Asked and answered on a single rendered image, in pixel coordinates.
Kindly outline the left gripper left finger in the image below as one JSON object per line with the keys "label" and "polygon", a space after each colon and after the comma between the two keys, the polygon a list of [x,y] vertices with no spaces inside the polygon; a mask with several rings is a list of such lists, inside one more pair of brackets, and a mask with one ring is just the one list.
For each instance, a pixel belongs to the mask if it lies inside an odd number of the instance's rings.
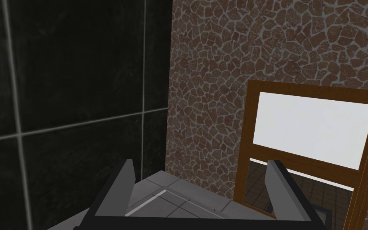
{"label": "left gripper left finger", "polygon": [[132,159],[123,159],[89,209],[93,216],[125,216],[136,182]]}

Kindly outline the brown wooden framed window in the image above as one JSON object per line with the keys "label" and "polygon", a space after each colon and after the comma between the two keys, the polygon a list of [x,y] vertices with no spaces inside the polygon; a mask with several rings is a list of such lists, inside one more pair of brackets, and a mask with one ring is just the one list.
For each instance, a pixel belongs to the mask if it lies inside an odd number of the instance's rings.
{"label": "brown wooden framed window", "polygon": [[[368,90],[249,80],[234,201],[244,204],[252,160],[352,190],[343,230],[362,230],[368,209]],[[277,220],[293,230],[314,221]]]}

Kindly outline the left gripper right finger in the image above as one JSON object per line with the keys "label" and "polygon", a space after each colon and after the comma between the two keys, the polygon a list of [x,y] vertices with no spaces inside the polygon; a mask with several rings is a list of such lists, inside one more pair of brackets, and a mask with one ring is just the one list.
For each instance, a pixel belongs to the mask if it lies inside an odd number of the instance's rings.
{"label": "left gripper right finger", "polygon": [[277,220],[316,220],[316,211],[281,161],[267,162],[265,185]]}

